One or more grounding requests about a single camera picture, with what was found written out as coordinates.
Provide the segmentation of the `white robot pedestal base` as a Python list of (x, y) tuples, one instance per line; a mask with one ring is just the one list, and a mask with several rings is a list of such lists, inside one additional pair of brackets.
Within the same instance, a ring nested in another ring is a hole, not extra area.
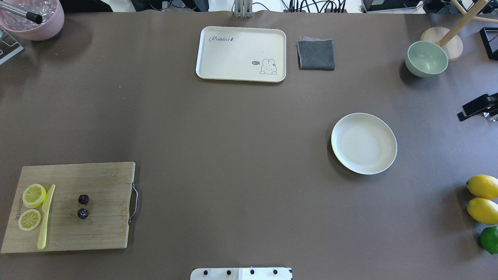
[(191, 280), (292, 280), (291, 268), (248, 267), (248, 268), (197, 268), (190, 275)]

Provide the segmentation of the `green lime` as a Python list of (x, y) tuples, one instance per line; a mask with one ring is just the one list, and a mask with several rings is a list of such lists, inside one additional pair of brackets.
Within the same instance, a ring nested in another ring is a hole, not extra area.
[(490, 254), (498, 253), (498, 227), (486, 227), (481, 232), (480, 243)]

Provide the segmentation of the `cream round plate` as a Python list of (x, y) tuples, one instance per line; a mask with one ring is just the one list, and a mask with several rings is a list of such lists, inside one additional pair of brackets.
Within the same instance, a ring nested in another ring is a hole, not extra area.
[(331, 148), (347, 169), (372, 175), (392, 166), (397, 156), (397, 139), (382, 119), (367, 113), (352, 113), (334, 125)]

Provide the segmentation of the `cream rabbit tray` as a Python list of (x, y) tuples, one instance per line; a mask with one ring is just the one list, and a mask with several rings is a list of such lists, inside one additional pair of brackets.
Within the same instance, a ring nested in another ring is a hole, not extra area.
[(282, 30), (207, 26), (200, 34), (196, 74), (209, 80), (282, 82), (286, 50)]

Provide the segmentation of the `white cup rack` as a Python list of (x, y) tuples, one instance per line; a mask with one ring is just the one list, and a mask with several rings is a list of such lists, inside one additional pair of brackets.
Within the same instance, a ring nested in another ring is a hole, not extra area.
[(24, 47), (3, 27), (0, 27), (0, 37), (0, 65), (2, 65), (18, 53), (21, 53)]

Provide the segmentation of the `wooden glass drying stand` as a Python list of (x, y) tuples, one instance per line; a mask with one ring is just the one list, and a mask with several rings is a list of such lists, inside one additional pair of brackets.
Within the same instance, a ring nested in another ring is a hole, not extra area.
[(497, 19), (480, 17), (478, 14), (487, 6), (490, 0), (478, 0), (468, 10), (462, 7), (457, 0), (452, 0), (451, 3), (462, 14), (459, 22), (450, 30), (445, 27), (430, 27), (422, 32), (420, 40), (432, 42), (446, 53), (448, 61), (457, 60), (463, 53), (463, 42), (458, 36), (458, 33), (472, 20), (483, 21), (496, 24)]

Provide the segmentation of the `pink bowl with ice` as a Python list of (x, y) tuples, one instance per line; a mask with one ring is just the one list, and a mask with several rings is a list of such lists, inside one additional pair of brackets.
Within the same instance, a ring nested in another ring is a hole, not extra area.
[(64, 21), (59, 0), (1, 1), (1, 27), (23, 39), (51, 39), (62, 30)]

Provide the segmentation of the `yellow lemon outer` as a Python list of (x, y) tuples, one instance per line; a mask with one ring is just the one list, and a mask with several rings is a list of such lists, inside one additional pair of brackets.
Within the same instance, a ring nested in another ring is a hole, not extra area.
[(468, 191), (475, 197), (495, 199), (498, 197), (498, 179), (490, 175), (479, 174), (466, 181)]

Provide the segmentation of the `lemon slice lower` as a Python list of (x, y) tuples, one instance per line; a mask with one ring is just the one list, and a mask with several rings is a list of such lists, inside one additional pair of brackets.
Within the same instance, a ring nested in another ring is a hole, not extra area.
[(42, 221), (42, 214), (38, 209), (28, 209), (23, 212), (18, 220), (18, 227), (23, 231), (32, 231)]

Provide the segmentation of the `wine glass rack tray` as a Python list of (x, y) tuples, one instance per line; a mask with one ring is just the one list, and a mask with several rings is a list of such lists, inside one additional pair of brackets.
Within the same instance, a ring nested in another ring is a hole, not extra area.
[(498, 49), (497, 49), (497, 37), (498, 28), (497, 27), (483, 27), (479, 31), (481, 40), (483, 42), (484, 49), (487, 56), (491, 60), (498, 60)]

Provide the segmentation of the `aluminium frame post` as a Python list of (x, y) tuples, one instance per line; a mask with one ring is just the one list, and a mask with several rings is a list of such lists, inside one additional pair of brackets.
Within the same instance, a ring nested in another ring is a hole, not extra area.
[(235, 18), (252, 18), (253, 17), (252, 0), (235, 0), (233, 3), (233, 14)]

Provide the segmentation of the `lemon slice upper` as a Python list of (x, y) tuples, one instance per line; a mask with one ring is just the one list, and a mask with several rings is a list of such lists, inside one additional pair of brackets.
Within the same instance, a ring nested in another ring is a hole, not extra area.
[(28, 209), (39, 207), (46, 199), (47, 191), (41, 184), (32, 184), (28, 186), (22, 195), (23, 205)]

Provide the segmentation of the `grey folded cloth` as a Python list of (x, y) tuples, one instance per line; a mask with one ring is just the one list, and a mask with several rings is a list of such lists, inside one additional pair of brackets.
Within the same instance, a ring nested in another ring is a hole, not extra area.
[(298, 64), (302, 70), (335, 70), (334, 41), (301, 37), (296, 41)]

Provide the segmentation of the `lemon slice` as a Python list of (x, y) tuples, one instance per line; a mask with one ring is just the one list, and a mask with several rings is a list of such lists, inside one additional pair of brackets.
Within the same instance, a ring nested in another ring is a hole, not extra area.
[(42, 221), (42, 214), (38, 209), (28, 209), (23, 212), (18, 220), (18, 227), (23, 231), (32, 231)]
[(23, 205), (28, 209), (39, 207), (46, 199), (47, 191), (41, 184), (32, 184), (28, 186), (22, 195)]

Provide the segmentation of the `steel muddler in bowl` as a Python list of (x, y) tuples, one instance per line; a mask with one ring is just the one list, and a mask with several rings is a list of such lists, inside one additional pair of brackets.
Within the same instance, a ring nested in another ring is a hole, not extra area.
[(0, 1), (0, 9), (2, 9), (4, 11), (8, 11), (8, 12), (15, 14), (15, 15), (18, 15), (18, 16), (21, 16), (22, 18), (26, 18), (29, 21), (32, 21), (38, 25), (43, 22), (43, 17), (41, 15), (35, 14), (33, 12), (30, 12), (30, 11), (23, 10), (19, 7), (10, 5), (10, 4), (3, 2), (3, 1)]

